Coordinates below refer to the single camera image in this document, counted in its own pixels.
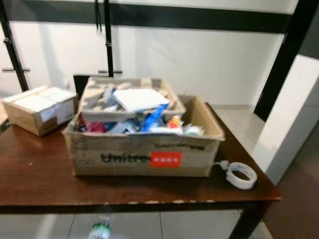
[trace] plastic bottle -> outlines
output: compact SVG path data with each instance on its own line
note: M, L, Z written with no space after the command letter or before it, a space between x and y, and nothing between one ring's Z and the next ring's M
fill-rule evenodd
M110 217L99 216L92 226L89 239L109 239L111 234Z
M168 104L166 105L160 105L156 111L152 114L150 114L144 121L144 125L142 128L142 132L148 131L156 121L158 121L161 117L162 112L168 107Z

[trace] white wall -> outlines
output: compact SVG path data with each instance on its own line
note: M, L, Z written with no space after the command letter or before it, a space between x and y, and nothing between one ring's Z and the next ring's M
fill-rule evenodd
M4 33L0 26L0 41L4 40ZM0 98L21 93L21 87L15 72L4 73L3 68L13 68L5 44L0 44Z
M113 0L292 13L297 0ZM107 70L104 36L93 24L11 23L31 88L73 86L73 74ZM149 27L112 27L115 70L124 77L166 78L178 93L212 104L254 105L267 80L283 34Z
M319 60L297 55L252 157L277 184L319 120Z

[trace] black strap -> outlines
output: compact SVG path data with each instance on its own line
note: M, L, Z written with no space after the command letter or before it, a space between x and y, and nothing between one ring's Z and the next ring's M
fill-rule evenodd
M104 0L104 24L106 37L106 50L108 55L109 77L114 77L113 55L112 55L112 37L111 37L111 11L109 0Z
M99 31L99 26L100 26L100 32L102 32L100 6L99 6L98 0L95 0L95 2L94 2L94 10L95 10L96 30Z

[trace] small cardboard box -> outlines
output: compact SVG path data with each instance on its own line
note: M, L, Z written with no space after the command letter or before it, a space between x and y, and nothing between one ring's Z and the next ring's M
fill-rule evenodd
M3 106L12 124L42 136L72 119L78 101L73 92L41 86L5 98Z
M99 95L97 92L103 92L108 84L119 85L121 83L130 83L132 88L152 88L155 90L164 90L167 95L165 96L170 102L172 102L171 107L163 111L163 116L166 120L171 119L172 116L179 115L182 116L185 113L185 107L177 97L176 93L169 85L169 83L163 79L157 78L130 78L130 79L120 79L112 77L90 77L89 81L83 91L81 97L79 111L85 122L123 122L127 119L132 119L136 116L136 112L127 111L115 111L115 112L105 112L96 111L92 108L92 103L89 102L93 99L96 102L98 99L92 97L94 95Z
M181 97L185 124L204 136L77 132L77 117L63 134L74 175L208 177L224 132L198 97Z

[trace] open cardboard box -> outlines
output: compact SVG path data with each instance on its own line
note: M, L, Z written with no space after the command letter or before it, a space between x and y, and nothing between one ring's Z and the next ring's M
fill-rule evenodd
M180 99L184 123L202 126L203 136L78 132L75 117L63 132L74 175L208 177L224 132L198 97Z

